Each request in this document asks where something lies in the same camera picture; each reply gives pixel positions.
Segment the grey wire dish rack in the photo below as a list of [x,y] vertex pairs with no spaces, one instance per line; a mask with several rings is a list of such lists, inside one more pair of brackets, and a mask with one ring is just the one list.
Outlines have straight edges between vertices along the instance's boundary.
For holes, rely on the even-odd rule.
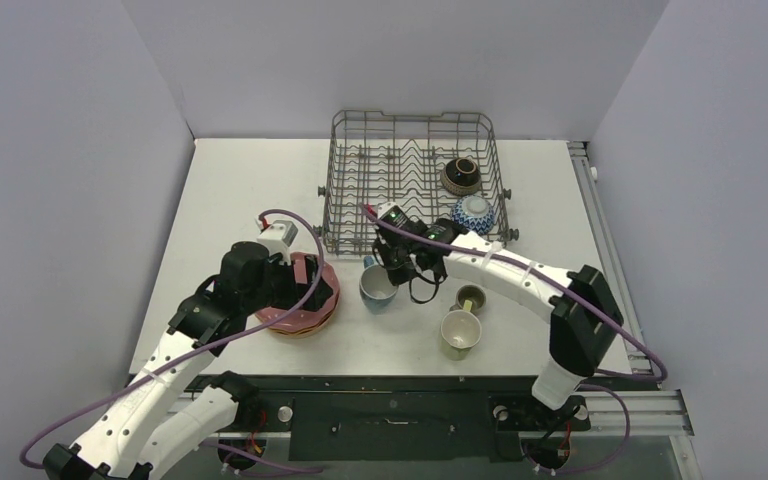
[[447,192],[441,170],[450,160],[469,158],[479,165],[481,189],[496,222],[485,235],[510,242],[519,232],[508,221],[511,192],[503,185],[492,121],[483,113],[436,115],[387,114],[375,110],[342,110],[332,119],[327,181],[320,232],[328,252],[362,256],[371,251],[373,224],[362,209],[393,201],[412,219],[431,223],[450,217],[462,197]]

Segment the red patterned bowl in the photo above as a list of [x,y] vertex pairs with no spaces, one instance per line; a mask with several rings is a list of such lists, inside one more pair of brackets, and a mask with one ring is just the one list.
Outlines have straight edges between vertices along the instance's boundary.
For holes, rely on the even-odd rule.
[[492,204],[478,195],[460,198],[451,208],[451,219],[479,235],[487,235],[496,222],[496,212]]

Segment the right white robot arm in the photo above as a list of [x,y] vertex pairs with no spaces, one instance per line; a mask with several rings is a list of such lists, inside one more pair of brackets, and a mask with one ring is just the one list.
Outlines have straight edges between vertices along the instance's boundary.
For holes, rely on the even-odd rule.
[[502,295],[547,323],[548,358],[523,402],[532,424],[552,425],[579,386],[599,374],[624,323],[600,270],[553,267],[447,219],[426,225],[398,209],[374,224],[374,250],[391,283],[408,283],[425,271],[437,280],[454,277]]

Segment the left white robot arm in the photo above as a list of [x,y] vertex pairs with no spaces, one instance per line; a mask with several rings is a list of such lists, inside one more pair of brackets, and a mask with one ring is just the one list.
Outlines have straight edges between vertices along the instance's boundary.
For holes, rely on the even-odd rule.
[[304,256],[304,281],[284,240],[244,241],[223,256],[218,273],[185,298],[143,370],[120,393],[87,407],[104,414],[69,444],[50,448],[41,464],[50,479],[159,479],[202,441],[230,426],[251,427],[258,416],[254,387],[242,376],[219,375],[172,418],[169,408],[233,340],[252,334],[253,314],[278,308],[286,318],[334,293],[325,261]]

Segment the black patterned bowl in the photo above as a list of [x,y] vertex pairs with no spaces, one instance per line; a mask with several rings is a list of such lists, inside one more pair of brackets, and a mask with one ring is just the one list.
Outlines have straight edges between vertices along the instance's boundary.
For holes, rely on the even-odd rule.
[[481,180],[479,165],[469,158],[450,160],[441,170],[443,188],[457,197],[477,193],[481,189]]

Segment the blue floral mug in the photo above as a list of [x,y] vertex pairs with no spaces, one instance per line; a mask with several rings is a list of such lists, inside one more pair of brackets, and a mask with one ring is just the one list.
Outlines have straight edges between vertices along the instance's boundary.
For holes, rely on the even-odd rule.
[[363,258],[363,271],[358,281],[361,299],[368,310],[379,313],[386,309],[398,294],[398,287],[390,282],[387,270],[372,256]]

